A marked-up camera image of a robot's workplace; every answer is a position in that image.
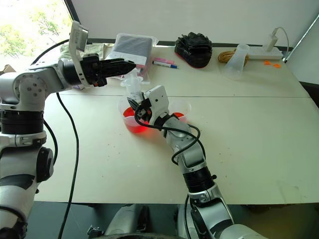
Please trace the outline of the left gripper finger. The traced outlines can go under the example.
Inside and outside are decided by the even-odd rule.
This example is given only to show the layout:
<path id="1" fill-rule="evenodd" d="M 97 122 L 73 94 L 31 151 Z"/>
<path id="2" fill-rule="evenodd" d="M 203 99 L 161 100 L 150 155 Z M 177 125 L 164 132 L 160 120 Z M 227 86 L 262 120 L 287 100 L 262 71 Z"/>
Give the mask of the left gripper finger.
<path id="1" fill-rule="evenodd" d="M 124 58 L 107 59 L 102 62 L 102 69 L 104 70 L 133 70 L 136 64 Z"/>
<path id="2" fill-rule="evenodd" d="M 126 75 L 131 72 L 135 67 L 113 67 L 113 68 L 104 68 L 102 70 L 102 75 L 105 78 L 116 77 L 121 75 Z"/>

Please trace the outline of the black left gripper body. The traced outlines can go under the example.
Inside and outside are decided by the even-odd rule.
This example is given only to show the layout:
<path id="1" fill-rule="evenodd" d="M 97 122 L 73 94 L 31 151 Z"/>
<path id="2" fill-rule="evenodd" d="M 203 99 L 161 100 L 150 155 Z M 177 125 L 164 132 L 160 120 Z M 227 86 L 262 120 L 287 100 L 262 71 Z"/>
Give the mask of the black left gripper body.
<path id="1" fill-rule="evenodd" d="M 107 80 L 102 74 L 102 66 L 98 54 L 85 55 L 81 61 L 84 77 L 89 86 L 103 87 Z"/>

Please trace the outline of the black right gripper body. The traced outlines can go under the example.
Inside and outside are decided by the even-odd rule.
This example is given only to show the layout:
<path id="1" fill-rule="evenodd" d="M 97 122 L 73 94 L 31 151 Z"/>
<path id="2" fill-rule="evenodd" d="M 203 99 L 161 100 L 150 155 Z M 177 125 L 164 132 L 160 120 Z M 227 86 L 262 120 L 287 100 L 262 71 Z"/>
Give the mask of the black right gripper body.
<path id="1" fill-rule="evenodd" d="M 135 118 L 140 122 L 149 123 L 152 117 L 151 102 L 144 99 L 140 103 L 134 102 Z"/>

